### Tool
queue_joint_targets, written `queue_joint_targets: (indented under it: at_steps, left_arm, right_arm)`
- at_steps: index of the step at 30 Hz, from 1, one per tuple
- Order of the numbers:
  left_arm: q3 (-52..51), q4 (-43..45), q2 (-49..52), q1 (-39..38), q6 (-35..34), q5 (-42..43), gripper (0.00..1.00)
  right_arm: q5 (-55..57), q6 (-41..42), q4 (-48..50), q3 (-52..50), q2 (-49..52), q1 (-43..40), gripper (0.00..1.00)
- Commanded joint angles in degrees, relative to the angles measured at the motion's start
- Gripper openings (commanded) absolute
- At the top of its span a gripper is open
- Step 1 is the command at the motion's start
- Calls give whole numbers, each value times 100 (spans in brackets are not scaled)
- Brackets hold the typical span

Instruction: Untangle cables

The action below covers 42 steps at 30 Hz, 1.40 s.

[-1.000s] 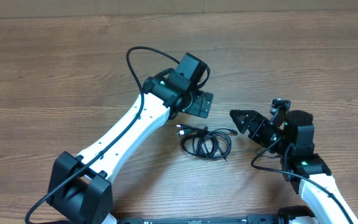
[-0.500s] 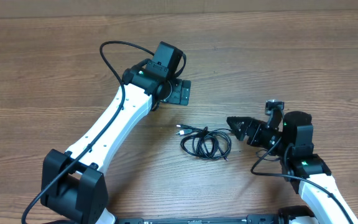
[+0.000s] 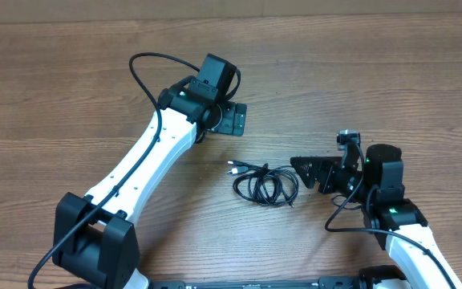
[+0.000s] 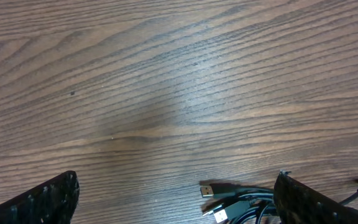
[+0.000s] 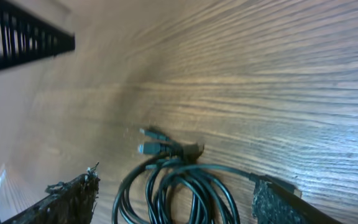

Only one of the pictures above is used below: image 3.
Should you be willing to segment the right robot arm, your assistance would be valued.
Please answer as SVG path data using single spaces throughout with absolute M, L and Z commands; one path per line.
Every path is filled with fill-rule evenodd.
M 340 157 L 293 157 L 290 160 L 304 185 L 320 193 L 340 193 L 363 213 L 357 233 L 373 235 L 393 260 L 388 267 L 360 272 L 361 288 L 461 288 L 462 282 L 440 252 L 428 220 L 404 196 L 401 149 L 374 144 L 363 151 L 349 140 Z

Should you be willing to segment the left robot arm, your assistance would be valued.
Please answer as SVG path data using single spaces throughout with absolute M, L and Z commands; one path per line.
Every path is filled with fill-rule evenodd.
M 151 101 L 146 131 L 122 161 L 80 197 L 66 193 L 55 209 L 54 245 L 45 256 L 80 278 L 79 288 L 148 288 L 138 271 L 136 223 L 173 163 L 208 132 L 242 136 L 245 104 L 231 99 L 239 69 L 208 54 L 196 75 Z

